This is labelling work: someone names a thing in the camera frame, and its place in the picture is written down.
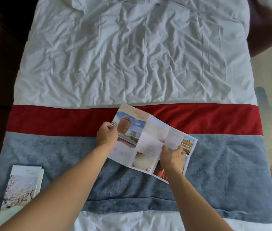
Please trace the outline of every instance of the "booklet cover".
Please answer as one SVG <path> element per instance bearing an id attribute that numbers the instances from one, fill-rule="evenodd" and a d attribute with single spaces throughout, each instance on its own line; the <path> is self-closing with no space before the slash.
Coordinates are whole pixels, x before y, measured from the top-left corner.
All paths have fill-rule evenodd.
<path id="1" fill-rule="evenodd" d="M 174 150 L 181 145 L 185 153 L 182 168 L 185 174 L 197 139 L 127 104 L 120 106 L 111 123 L 118 128 L 118 141 L 108 158 L 168 183 L 159 161 L 162 146 Z"/>
<path id="2" fill-rule="evenodd" d="M 40 192 L 43 175 L 42 167 L 13 165 L 0 210 L 0 225 Z"/>

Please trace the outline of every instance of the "photo of large jar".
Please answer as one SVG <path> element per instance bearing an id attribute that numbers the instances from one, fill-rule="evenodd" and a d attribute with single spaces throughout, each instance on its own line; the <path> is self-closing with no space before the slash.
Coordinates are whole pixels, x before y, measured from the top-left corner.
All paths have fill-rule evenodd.
<path id="1" fill-rule="evenodd" d="M 118 123 L 118 132 L 125 135 L 125 133 L 131 127 L 131 120 L 129 118 L 122 118 Z"/>

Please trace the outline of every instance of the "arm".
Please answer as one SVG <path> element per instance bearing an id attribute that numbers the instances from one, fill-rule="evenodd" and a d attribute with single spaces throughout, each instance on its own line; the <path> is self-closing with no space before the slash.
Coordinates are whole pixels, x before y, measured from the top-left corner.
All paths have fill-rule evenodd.
<path id="1" fill-rule="evenodd" d="M 110 123 L 102 124 L 97 132 L 97 147 L 89 155 L 46 187 L 0 231 L 69 230 L 117 141 L 117 128 L 108 127 Z"/>
<path id="2" fill-rule="evenodd" d="M 167 147 L 163 146 L 160 161 L 185 230 L 233 231 L 182 174 L 184 156 L 181 146 L 174 151 L 168 151 Z"/>

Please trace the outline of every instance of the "hand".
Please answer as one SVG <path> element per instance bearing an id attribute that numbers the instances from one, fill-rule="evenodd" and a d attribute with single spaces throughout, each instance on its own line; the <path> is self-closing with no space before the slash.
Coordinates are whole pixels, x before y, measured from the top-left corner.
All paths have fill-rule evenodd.
<path id="1" fill-rule="evenodd" d="M 178 173 L 182 173 L 184 166 L 184 157 L 185 153 L 183 152 L 181 145 L 179 145 L 179 147 L 173 151 L 169 151 L 168 147 L 164 145 L 162 147 L 160 157 L 161 165 L 165 171 L 175 170 Z"/>
<path id="2" fill-rule="evenodd" d="M 114 148 L 118 140 L 118 131 L 115 126 L 111 126 L 110 122 L 103 122 L 97 132 L 97 147 L 107 146 L 110 151 Z"/>

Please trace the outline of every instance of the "forearm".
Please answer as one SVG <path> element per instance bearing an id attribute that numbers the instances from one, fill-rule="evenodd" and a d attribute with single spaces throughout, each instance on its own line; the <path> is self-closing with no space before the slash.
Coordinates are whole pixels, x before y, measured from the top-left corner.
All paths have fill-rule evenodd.
<path id="1" fill-rule="evenodd" d="M 87 200 L 109 152 L 110 149 L 105 146 L 94 149 L 1 226 L 0 231 L 69 230 Z"/>
<path id="2" fill-rule="evenodd" d="M 233 231 L 179 172 L 165 170 L 186 230 Z"/>

